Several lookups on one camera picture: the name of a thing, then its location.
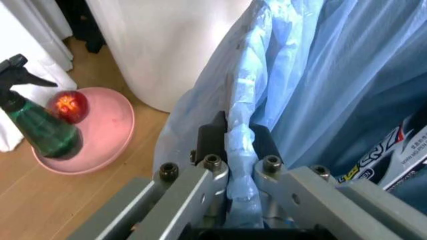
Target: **pink plate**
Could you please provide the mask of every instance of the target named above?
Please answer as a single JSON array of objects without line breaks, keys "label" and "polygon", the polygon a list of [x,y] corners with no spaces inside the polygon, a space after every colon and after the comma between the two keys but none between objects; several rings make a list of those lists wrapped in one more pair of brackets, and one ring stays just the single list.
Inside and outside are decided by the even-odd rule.
[{"label": "pink plate", "polygon": [[103,87],[79,89],[89,103],[89,113],[76,124],[83,147],[69,160],[57,161],[32,152],[46,169],[66,175],[85,174],[113,162],[132,138],[135,115],[131,103],[120,93]]}]

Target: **wooden floor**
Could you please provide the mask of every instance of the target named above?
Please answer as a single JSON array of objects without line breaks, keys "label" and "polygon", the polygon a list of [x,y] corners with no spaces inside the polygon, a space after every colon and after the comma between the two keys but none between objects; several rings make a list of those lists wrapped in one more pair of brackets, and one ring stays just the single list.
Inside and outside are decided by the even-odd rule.
[{"label": "wooden floor", "polygon": [[82,41],[71,38],[66,44],[74,54],[69,75],[79,88],[110,88],[130,100],[133,139],[111,165],[77,176],[38,165],[26,141],[13,152],[0,153],[0,240],[64,239],[130,179],[151,176],[154,147],[168,115],[131,93],[108,47],[92,54]]}]

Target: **spray bottle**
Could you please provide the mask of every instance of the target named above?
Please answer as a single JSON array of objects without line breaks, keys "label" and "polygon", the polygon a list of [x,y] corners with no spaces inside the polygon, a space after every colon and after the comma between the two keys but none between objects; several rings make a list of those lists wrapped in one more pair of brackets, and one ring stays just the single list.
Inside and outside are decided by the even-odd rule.
[{"label": "spray bottle", "polygon": [[27,59],[21,54],[0,63],[0,107],[40,155],[57,160],[69,159],[82,148],[79,129],[10,90],[13,85],[22,84],[57,87],[56,83],[29,73],[24,67],[26,63]]}]

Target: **red apple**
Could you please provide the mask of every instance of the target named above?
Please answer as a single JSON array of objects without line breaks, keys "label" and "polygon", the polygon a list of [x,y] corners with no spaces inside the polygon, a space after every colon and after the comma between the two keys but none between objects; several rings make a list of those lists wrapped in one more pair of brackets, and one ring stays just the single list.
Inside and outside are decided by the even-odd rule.
[{"label": "red apple", "polygon": [[47,107],[57,118],[70,124],[82,121],[89,111],[88,99],[78,91],[61,91],[53,96]]}]

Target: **light blue plastic sheet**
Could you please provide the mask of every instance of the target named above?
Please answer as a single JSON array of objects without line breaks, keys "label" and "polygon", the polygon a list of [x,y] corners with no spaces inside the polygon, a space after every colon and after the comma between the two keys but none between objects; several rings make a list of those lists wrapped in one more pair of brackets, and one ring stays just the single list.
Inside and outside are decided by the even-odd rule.
[{"label": "light blue plastic sheet", "polygon": [[426,19],[425,0],[254,0],[171,113],[154,170],[188,166],[198,128],[225,111],[226,226],[262,227],[249,122],[271,130],[287,167],[347,172],[427,100]]}]

